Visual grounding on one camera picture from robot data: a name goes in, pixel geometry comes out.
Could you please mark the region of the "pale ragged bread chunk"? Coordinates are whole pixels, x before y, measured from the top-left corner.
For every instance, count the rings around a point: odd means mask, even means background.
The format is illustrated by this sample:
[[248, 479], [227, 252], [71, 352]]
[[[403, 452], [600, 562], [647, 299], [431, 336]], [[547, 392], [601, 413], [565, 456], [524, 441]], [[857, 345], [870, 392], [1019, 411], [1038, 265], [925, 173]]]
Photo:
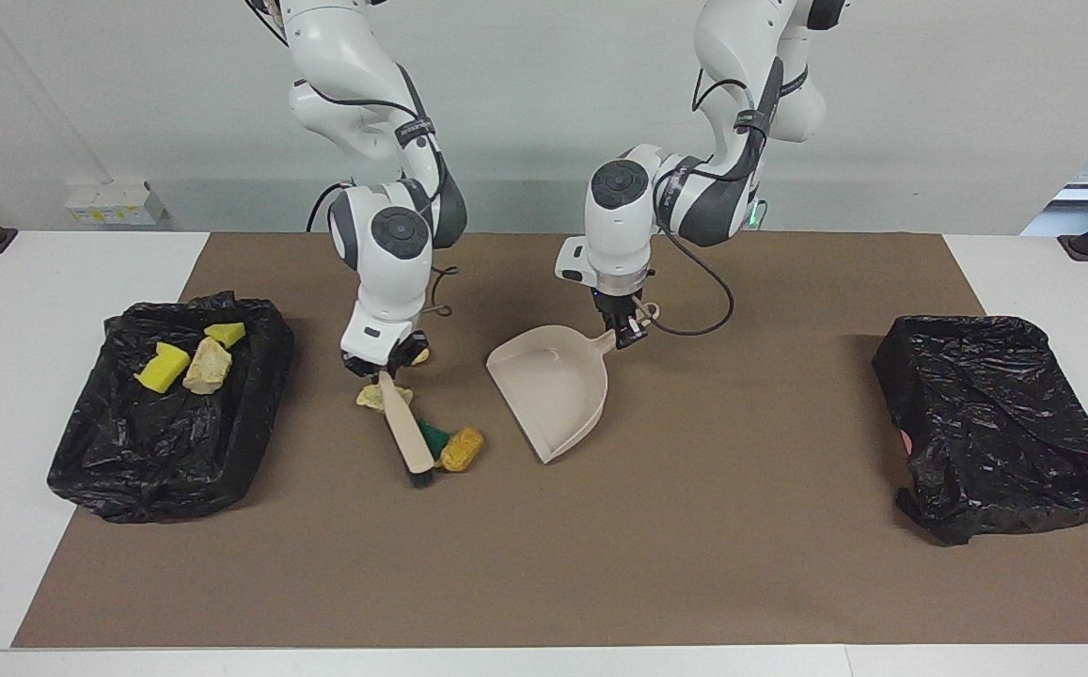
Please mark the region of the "pale ragged bread chunk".
[[[415, 391], [410, 387], [394, 386], [398, 391], [401, 399], [406, 404], [411, 404], [415, 399]], [[385, 401], [384, 401], [384, 390], [379, 385], [379, 383], [371, 383], [371, 385], [366, 385], [358, 391], [357, 398], [355, 398], [355, 404], [362, 408], [368, 408], [368, 410], [376, 413], [385, 413]]]

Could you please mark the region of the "beige plastic dustpan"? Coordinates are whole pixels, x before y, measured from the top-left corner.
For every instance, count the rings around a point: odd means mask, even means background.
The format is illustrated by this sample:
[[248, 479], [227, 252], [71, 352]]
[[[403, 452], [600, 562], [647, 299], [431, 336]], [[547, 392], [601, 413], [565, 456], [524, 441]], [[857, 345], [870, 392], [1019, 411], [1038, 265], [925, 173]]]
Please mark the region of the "beige plastic dustpan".
[[607, 410], [617, 335], [598, 312], [552, 320], [502, 338], [482, 364], [540, 466], [557, 465], [591, 436]]

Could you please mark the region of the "beige hand brush black bristles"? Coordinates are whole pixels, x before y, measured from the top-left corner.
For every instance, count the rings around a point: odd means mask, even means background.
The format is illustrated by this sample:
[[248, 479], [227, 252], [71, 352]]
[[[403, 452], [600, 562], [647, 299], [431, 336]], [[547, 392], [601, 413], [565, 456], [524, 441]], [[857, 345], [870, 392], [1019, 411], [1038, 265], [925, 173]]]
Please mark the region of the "beige hand brush black bristles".
[[393, 377], [386, 370], [378, 372], [378, 386], [390, 433], [396, 441], [407, 476], [415, 488], [426, 488], [434, 481], [434, 457], [420, 432], [409, 404], [399, 394]]

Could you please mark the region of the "large notched yellow sponge piece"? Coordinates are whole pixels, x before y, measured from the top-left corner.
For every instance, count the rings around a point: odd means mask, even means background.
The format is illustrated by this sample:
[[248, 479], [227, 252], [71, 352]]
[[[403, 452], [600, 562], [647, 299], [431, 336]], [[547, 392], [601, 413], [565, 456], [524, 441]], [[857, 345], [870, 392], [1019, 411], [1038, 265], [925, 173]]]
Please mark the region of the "large notched yellow sponge piece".
[[183, 350], [177, 344], [157, 342], [153, 356], [139, 372], [134, 374], [134, 379], [144, 389], [164, 395], [186, 372], [190, 364], [190, 353]]

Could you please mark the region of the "pale layered bread chunk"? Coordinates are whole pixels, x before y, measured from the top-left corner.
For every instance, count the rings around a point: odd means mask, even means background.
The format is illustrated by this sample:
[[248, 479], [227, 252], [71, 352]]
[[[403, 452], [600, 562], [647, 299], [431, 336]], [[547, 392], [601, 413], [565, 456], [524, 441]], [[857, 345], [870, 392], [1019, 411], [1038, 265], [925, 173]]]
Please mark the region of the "pale layered bread chunk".
[[182, 378], [182, 386], [196, 395], [212, 395], [225, 385], [233, 364], [227, 348], [217, 338], [207, 336], [198, 344], [191, 364]]

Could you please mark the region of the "green and yellow sponge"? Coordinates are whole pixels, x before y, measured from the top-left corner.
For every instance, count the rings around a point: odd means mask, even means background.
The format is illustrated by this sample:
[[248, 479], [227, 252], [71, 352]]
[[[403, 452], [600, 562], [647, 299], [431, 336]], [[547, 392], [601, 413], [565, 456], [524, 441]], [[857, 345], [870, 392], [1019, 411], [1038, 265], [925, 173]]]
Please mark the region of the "green and yellow sponge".
[[426, 419], [422, 418], [418, 419], [418, 429], [423, 440], [426, 441], [426, 450], [432, 455], [434, 466], [441, 467], [442, 453], [449, 444], [450, 433], [436, 428], [435, 424], [428, 423]]

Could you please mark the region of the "black bagged bin pink spot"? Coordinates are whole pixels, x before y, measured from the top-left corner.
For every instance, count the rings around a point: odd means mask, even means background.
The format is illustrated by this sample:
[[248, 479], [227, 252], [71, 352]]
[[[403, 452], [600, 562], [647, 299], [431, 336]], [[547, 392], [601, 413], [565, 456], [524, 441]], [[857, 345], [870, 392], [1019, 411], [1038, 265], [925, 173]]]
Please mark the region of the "black bagged bin pink spot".
[[1013, 316], [902, 316], [871, 358], [908, 444], [897, 507], [939, 543], [1088, 524], [1088, 413]]

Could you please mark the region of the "brown table mat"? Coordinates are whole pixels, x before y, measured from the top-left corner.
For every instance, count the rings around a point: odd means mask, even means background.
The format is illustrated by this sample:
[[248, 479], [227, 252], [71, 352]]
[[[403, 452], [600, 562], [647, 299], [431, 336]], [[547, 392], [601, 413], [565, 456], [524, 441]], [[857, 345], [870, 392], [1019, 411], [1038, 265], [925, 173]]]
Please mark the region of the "brown table mat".
[[940, 547], [893, 505], [906, 452], [871, 370], [897, 317], [979, 313], [942, 237], [749, 234], [708, 250], [740, 307], [609, 356], [599, 424], [537, 461], [489, 352], [599, 331], [560, 237], [467, 235], [401, 374], [486, 436], [415, 489], [339, 360], [355, 276], [325, 235], [215, 234], [183, 295], [277, 305], [294, 340], [247, 497], [183, 524], [79, 512], [15, 647], [1088, 643], [1088, 526]]

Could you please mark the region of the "black bag-lined open bin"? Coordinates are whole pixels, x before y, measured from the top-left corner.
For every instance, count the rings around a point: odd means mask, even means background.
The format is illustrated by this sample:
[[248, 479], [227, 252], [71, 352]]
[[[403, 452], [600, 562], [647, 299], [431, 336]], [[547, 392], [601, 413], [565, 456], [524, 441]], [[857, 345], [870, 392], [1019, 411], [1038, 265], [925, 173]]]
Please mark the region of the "black bag-lined open bin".
[[[213, 324], [240, 323], [217, 393], [136, 381], [160, 343], [195, 350]], [[111, 524], [191, 520], [247, 496], [276, 428], [294, 333], [277, 305], [221, 291], [190, 303], [138, 303], [106, 338], [59, 440], [46, 483]]]

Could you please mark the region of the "golden brown bread roll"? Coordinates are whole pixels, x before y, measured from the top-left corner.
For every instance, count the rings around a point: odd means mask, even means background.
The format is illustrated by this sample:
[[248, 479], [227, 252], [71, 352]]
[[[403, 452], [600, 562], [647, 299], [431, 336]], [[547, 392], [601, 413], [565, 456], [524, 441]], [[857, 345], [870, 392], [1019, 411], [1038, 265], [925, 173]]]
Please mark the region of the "golden brown bread roll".
[[463, 473], [478, 459], [486, 438], [474, 427], [463, 427], [454, 433], [440, 451], [436, 466], [449, 473]]

